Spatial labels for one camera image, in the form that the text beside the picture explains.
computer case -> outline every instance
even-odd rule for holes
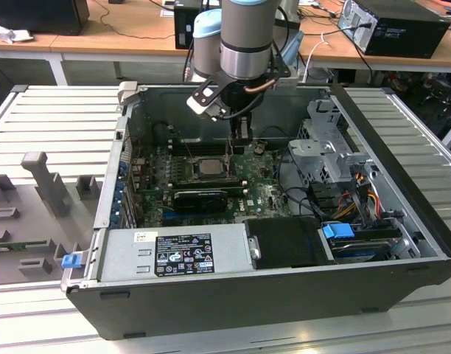
[[[79,35],[89,15],[86,0],[0,1],[0,26],[12,30]]]
[[[346,0],[338,26],[365,55],[428,59],[450,21],[409,0]]]
[[[193,39],[195,18],[200,12],[201,0],[176,0],[175,13],[175,48],[188,49]],[[218,1],[209,1],[209,9],[220,8]]]

power cable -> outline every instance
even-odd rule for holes
[[[101,15],[101,17],[99,18],[99,22],[101,22],[101,24],[103,26],[109,28],[111,31],[115,32],[118,35],[122,35],[124,37],[129,37],[129,38],[137,38],[137,39],[167,39],[167,38],[175,36],[175,34],[172,34],[172,35],[167,35],[165,37],[147,37],[147,36],[141,37],[138,35],[126,35],[125,33],[121,33],[117,29],[115,29],[112,24],[108,24],[104,21],[104,18],[106,16],[108,16],[111,13],[111,11],[103,4],[100,4],[97,0],[93,0],[93,1],[96,2],[100,7],[102,7],[106,11],[106,13],[104,15]]]

black cover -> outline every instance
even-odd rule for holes
[[[258,240],[261,258],[253,261],[255,269],[328,264],[313,218],[248,219],[245,230]]]

desk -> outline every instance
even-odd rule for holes
[[[79,36],[36,35],[35,41],[22,44],[6,44],[0,41],[0,58],[47,60],[52,67],[58,85],[67,85],[63,71],[64,60],[95,60],[113,62],[183,63],[186,50],[175,49],[174,37],[166,39],[137,39],[121,36],[100,23],[106,11],[94,0],[87,0],[90,18]],[[111,13],[104,22],[117,31],[137,36],[167,37],[175,30],[173,18],[161,18],[160,8],[148,0],[128,0],[124,4],[108,4],[97,0]],[[419,0],[425,6],[444,13],[443,7],[430,0]],[[330,0],[322,4],[331,10],[340,6]],[[312,9],[316,14],[325,15]],[[335,30],[324,18],[306,18],[302,21],[304,33],[321,33]],[[326,36],[329,46],[319,46],[312,55],[312,66],[335,69],[365,69],[357,51],[343,33]],[[318,36],[306,37],[300,52],[307,58],[310,50],[320,41]],[[366,57],[374,70],[401,70],[413,72],[451,72],[451,32],[448,32],[431,59]]]

warning label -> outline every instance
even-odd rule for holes
[[[155,275],[214,273],[211,234],[158,236],[155,240]]]

